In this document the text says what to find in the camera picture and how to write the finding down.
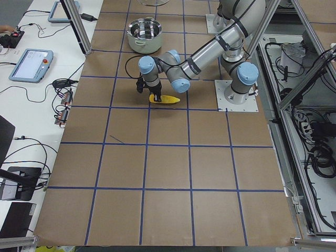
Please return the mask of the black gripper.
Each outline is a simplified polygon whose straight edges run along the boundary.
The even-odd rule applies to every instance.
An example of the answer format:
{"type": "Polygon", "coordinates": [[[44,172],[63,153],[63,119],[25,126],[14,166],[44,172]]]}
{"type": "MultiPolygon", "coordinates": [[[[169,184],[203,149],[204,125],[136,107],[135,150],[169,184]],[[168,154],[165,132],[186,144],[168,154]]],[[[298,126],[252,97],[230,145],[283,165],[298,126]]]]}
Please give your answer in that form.
{"type": "Polygon", "coordinates": [[[162,84],[159,78],[154,81],[145,81],[146,85],[149,88],[150,93],[154,94],[154,101],[158,102],[161,101],[161,90],[162,84]]]}

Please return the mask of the person hand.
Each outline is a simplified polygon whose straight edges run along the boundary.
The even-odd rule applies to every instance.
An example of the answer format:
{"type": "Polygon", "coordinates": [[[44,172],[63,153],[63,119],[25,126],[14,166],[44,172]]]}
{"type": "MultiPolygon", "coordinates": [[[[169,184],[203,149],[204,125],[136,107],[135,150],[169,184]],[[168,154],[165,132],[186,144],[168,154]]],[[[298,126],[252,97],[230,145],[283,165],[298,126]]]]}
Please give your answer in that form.
{"type": "Polygon", "coordinates": [[[0,25],[0,33],[13,32],[14,30],[15,27],[12,27],[10,25],[0,25]]]}

